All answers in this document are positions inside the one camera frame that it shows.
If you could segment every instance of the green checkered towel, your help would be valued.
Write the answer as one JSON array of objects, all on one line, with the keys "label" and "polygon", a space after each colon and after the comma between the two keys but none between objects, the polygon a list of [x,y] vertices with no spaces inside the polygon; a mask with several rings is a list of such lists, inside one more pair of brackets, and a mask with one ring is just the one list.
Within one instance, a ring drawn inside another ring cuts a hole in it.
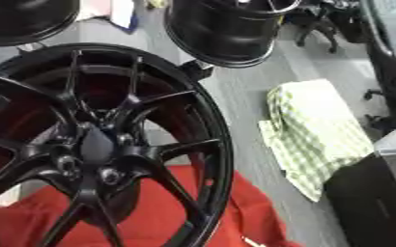
[{"label": "green checkered towel", "polygon": [[287,179],[313,202],[343,166],[374,151],[347,104],[327,80],[283,84],[268,94],[264,141]]}]

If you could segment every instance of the black wheel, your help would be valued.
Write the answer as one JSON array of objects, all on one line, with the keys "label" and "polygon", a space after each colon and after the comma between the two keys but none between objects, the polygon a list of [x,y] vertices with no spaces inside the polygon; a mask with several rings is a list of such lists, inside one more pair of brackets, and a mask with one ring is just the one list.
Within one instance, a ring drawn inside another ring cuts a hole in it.
[{"label": "black wheel", "polygon": [[296,42],[298,47],[304,47],[305,46],[305,42],[304,41],[297,41]]},{"label": "black wheel", "polygon": [[[178,143],[153,145],[145,121]],[[45,141],[33,141],[47,130]],[[197,200],[164,165],[184,154],[199,175]],[[227,204],[232,177],[231,138],[215,103],[155,55],[70,44],[0,65],[0,194],[40,179],[71,199],[40,246],[55,246],[81,220],[101,228],[112,246],[127,245],[116,223],[134,209],[142,178],[184,207],[184,224],[163,246],[202,246]]]},{"label": "black wheel", "polygon": [[331,54],[335,54],[337,51],[338,51],[338,48],[336,48],[336,47],[331,47],[328,49],[328,52]]}]

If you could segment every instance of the red fabric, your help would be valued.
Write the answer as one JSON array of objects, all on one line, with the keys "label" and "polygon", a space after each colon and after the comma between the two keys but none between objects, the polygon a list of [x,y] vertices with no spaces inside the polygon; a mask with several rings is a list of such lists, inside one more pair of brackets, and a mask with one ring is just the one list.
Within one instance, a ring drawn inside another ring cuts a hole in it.
[{"label": "red fabric", "polygon": [[[194,170],[171,169],[196,195]],[[68,206],[68,199],[46,187],[16,204],[0,208],[0,247],[37,246],[42,235]],[[143,180],[136,210],[118,225],[126,246],[161,246],[184,221],[182,206],[157,183]],[[208,246],[244,247],[246,236],[267,247],[298,247],[286,239],[285,227],[271,202],[241,175],[236,174],[230,202]],[[61,247],[108,247],[99,229],[81,222],[60,243]]]}]

